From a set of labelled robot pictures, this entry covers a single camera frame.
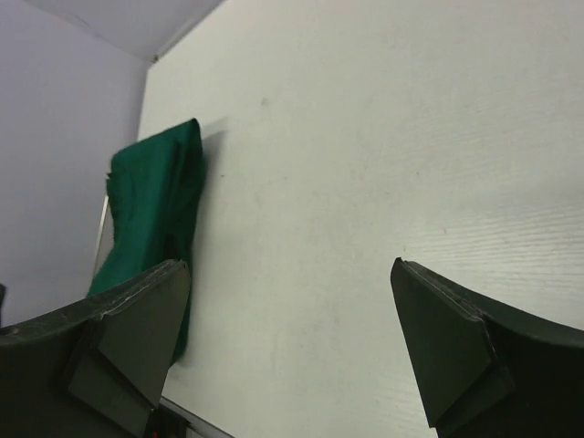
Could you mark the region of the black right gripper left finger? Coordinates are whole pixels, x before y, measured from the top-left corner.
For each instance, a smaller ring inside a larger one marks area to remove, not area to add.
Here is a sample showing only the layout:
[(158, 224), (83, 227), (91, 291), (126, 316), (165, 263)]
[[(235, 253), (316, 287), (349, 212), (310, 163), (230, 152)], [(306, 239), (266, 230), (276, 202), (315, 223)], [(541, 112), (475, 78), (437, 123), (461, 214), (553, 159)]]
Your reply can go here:
[(112, 289), (1, 330), (4, 437), (141, 437), (186, 309), (168, 260)]

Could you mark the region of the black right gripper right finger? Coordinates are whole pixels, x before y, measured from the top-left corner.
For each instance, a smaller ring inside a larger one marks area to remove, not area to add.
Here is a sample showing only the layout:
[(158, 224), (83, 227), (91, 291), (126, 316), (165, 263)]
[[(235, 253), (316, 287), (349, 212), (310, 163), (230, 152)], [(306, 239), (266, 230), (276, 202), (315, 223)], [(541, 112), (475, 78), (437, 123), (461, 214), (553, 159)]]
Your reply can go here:
[(391, 289), (440, 437), (580, 437), (583, 333), (398, 258)]

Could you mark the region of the green surgical cloth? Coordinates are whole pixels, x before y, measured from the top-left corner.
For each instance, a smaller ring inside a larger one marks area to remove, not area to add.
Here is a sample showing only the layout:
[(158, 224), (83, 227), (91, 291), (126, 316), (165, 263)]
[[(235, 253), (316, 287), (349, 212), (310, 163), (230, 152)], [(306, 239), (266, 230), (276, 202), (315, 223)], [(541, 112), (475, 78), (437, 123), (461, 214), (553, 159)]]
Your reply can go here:
[(200, 124), (187, 120), (115, 153), (106, 181), (113, 247), (89, 294), (107, 291), (166, 260), (193, 266), (206, 177)]

